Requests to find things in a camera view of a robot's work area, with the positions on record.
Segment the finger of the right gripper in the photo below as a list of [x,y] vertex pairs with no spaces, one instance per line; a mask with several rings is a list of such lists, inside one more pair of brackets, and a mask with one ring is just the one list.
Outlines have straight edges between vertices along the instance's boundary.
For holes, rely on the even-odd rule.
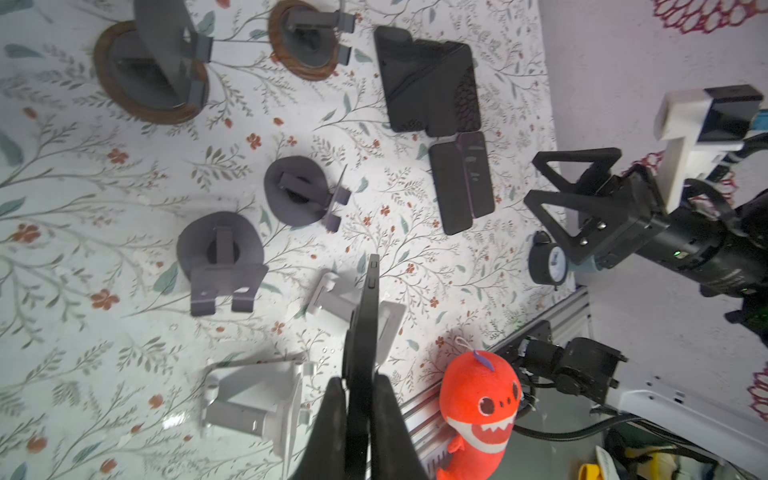
[[567,258],[580,265],[594,256],[593,244],[579,234],[572,236],[565,227],[545,208],[546,205],[564,207],[577,212],[592,213],[594,199],[574,193],[531,190],[524,198],[524,204],[537,217],[552,239],[563,249]]
[[[613,165],[622,151],[615,147],[578,151],[541,151],[533,159],[533,166],[560,192],[597,192],[611,177]],[[573,183],[556,172],[553,162],[584,164],[588,168]]]

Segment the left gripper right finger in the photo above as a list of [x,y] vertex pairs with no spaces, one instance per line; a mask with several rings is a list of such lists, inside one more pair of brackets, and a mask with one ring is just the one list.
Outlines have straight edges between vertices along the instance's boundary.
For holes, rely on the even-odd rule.
[[428,479],[391,382],[382,374],[375,374],[373,379],[370,433],[372,479]]

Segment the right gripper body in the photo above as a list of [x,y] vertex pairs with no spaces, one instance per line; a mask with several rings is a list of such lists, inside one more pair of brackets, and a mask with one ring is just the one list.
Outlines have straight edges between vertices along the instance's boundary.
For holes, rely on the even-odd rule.
[[596,268],[611,269],[638,252],[670,225],[670,215],[651,170],[632,166],[597,190],[593,209],[579,214],[580,251]]

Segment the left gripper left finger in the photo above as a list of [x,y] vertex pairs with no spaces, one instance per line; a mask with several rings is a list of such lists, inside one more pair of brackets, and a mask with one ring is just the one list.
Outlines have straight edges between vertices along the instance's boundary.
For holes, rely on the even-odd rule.
[[347,401],[342,379],[329,380],[302,458],[291,479],[343,479]]

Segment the purple-edged phone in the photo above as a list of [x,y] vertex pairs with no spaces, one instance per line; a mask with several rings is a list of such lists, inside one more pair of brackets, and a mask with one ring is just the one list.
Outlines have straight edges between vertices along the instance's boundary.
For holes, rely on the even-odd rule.
[[488,152],[482,132],[466,132],[457,136],[474,218],[495,211],[495,196],[491,180]]

